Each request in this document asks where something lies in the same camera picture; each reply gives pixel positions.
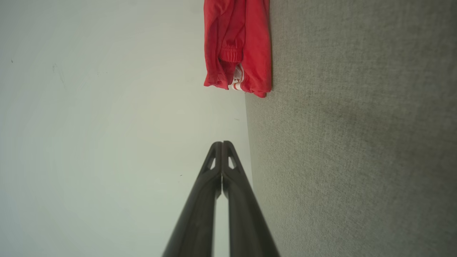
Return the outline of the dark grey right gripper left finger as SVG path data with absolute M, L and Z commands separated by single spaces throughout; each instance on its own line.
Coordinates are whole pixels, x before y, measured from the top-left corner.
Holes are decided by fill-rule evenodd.
M 222 142 L 214 142 L 204 160 L 163 257 L 212 257 L 214 217 L 221 194 Z

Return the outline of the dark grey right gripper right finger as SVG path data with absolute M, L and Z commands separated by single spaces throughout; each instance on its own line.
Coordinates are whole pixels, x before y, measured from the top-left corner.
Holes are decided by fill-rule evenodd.
M 222 189 L 228 200 L 231 257 L 279 257 L 268 225 L 230 141 L 222 142 Z

